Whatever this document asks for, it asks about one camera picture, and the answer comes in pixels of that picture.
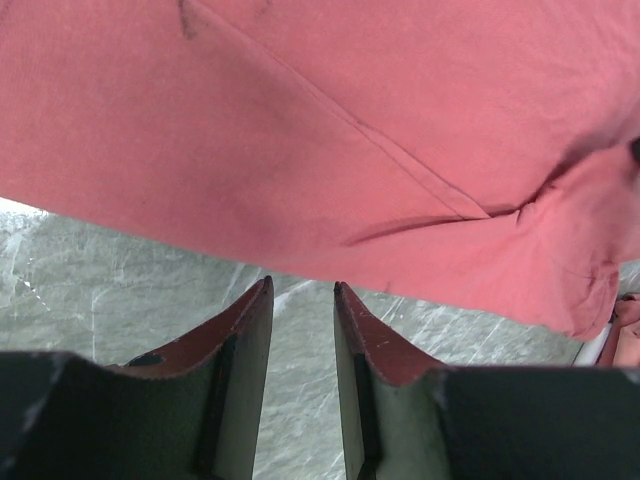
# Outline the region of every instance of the gray marble surface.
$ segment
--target gray marble surface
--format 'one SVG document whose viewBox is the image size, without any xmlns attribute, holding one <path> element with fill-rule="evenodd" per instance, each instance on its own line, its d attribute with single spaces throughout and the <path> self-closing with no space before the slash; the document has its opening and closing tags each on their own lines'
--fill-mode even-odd
<svg viewBox="0 0 640 480">
<path fill-rule="evenodd" d="M 344 478 L 332 285 L 197 255 L 0 199 L 0 348 L 123 363 L 215 315 L 257 279 L 276 286 L 254 478 Z M 622 290 L 640 290 L 640 263 Z M 579 342 L 541 327 L 359 291 L 424 351 L 454 364 L 569 364 Z"/>
</svg>

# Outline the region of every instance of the red cloth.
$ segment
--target red cloth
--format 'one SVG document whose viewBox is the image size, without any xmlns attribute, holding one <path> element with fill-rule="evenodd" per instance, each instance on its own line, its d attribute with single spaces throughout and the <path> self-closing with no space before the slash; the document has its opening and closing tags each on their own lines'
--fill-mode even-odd
<svg viewBox="0 0 640 480">
<path fill-rule="evenodd" d="M 1 196 L 581 338 L 640 257 L 636 0 L 0 6 Z"/>
</svg>

